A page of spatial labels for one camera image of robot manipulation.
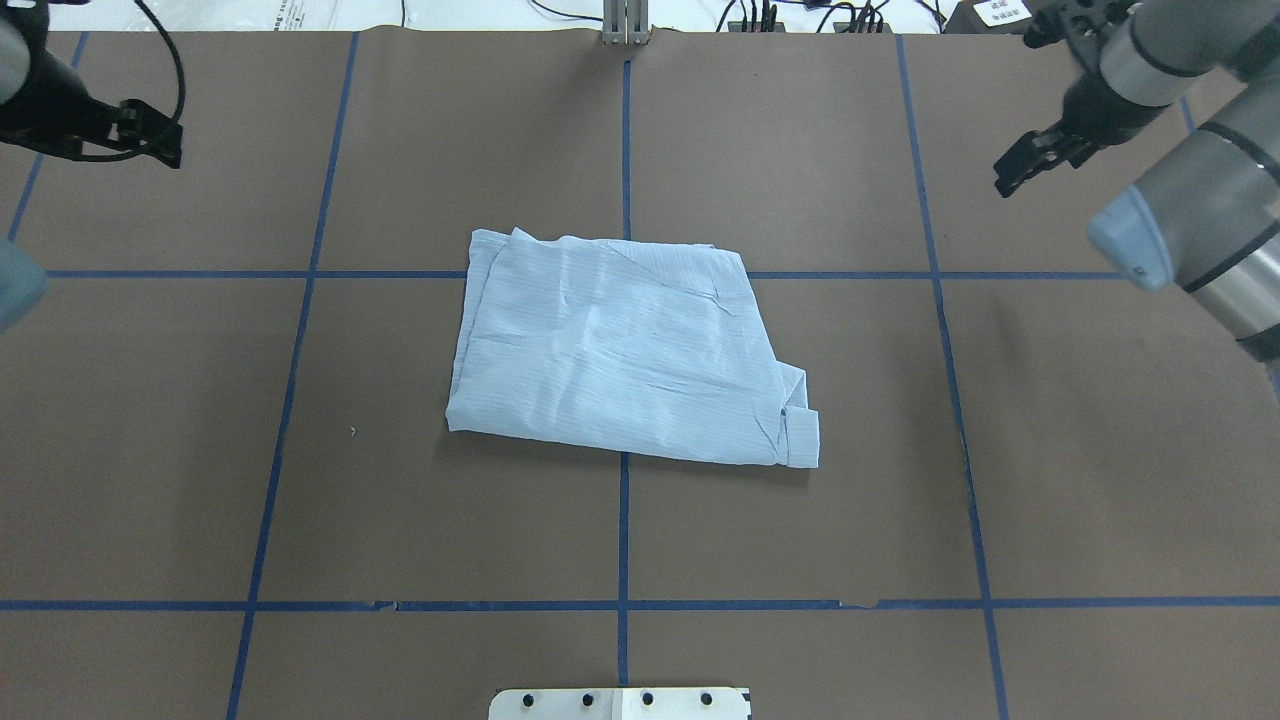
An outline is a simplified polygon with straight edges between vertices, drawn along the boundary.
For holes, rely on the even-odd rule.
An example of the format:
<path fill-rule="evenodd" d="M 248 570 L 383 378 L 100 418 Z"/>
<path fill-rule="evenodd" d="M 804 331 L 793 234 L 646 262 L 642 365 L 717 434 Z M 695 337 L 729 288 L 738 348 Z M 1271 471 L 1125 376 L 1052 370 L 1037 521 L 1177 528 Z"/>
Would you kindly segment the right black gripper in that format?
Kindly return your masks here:
<path fill-rule="evenodd" d="M 1101 74 L 1083 73 L 1064 95 L 1060 126 L 1024 133 L 995 161 L 995 190 L 1002 199 L 1010 199 L 1043 172 L 1064 163 L 1079 168 L 1096 149 L 1135 138 L 1170 104 L 1133 102 L 1112 90 Z"/>

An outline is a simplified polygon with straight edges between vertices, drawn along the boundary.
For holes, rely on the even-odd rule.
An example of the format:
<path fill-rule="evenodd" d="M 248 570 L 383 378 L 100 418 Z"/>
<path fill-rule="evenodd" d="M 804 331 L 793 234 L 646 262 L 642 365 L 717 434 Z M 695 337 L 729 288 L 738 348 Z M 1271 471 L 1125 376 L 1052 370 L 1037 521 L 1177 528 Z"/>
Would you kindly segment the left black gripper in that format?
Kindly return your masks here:
<path fill-rule="evenodd" d="M 173 170 L 180 168 L 180 104 L 166 115 L 140 99 L 127 99 L 114 115 L 109 105 L 90 96 L 68 64 L 24 40 L 3 41 L 1 82 L 4 145 L 86 159 L 84 146 L 91 143 L 146 155 Z"/>

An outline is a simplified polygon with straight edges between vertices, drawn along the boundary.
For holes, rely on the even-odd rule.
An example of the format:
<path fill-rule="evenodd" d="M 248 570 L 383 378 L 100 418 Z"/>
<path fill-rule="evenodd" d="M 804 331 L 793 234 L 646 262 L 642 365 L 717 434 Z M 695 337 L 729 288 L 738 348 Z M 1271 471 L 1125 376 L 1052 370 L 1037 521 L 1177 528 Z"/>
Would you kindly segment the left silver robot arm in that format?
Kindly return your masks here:
<path fill-rule="evenodd" d="M 182 164 L 187 104 L 179 49 L 147 3 L 136 8 L 164 42 L 175 72 L 175 106 L 164 113 L 136 97 L 111 104 L 91 95 L 78 72 L 49 47 L 52 1 L 5 1 L 1 9 L 1 141 L 35 154 L 3 237 L 1 328 L 9 331 L 45 296 L 49 274 L 14 234 L 45 158 L 110 164 L 148 156 L 177 169 Z"/>

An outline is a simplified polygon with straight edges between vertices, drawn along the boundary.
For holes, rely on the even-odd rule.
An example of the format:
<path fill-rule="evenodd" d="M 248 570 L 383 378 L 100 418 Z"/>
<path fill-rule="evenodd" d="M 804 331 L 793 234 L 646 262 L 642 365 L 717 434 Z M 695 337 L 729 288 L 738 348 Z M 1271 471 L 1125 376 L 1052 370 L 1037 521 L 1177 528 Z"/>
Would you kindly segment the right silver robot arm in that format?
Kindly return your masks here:
<path fill-rule="evenodd" d="M 1062 164 L 1135 138 L 1212 69 L 1234 99 L 1094 215 L 1094 250 L 1133 284 L 1175 284 L 1254 361 L 1279 355 L 1279 77 L 1275 1 L 1056 1 L 1023 41 L 1065 42 L 1080 74 L 1060 119 L 993 165 L 1007 199 Z"/>

